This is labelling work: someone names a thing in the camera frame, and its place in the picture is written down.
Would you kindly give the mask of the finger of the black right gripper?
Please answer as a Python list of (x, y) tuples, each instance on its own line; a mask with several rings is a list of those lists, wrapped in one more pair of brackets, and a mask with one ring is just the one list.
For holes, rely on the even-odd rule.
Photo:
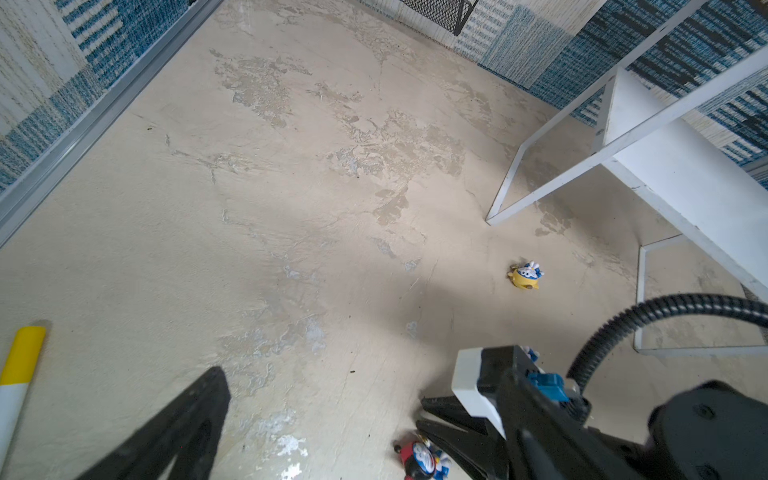
[(505, 439), (495, 430), (489, 433), (465, 431), (432, 420), (417, 420), (416, 428), (471, 479), (509, 478), (510, 464)]
[(463, 429), (486, 428), (485, 420), (472, 417), (456, 396), (422, 398), (421, 406), (427, 413), (456, 427)]

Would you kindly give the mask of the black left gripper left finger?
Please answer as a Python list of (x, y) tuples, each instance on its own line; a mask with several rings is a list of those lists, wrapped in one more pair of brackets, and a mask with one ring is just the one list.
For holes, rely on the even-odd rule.
[(231, 395), (223, 369), (213, 366), (81, 479), (207, 479)]

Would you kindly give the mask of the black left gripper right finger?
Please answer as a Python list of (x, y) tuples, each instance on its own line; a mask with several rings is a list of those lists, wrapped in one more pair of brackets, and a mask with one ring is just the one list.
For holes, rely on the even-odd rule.
[(513, 479), (637, 479), (639, 474), (510, 368), (497, 410)]

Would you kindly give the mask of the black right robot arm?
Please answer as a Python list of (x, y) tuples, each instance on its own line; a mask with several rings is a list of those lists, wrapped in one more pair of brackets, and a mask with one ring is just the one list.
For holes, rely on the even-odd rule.
[(543, 371), (518, 345), (461, 351), (452, 392), (425, 398), (417, 439), (398, 448), (410, 479), (438, 479), (447, 456), (473, 479), (763, 479), (767, 406), (711, 380), (671, 397), (634, 443), (587, 425), (593, 374), (642, 327), (668, 318), (713, 316), (756, 326), (764, 303), (714, 294), (673, 294), (629, 308), (582, 347), (567, 374)]

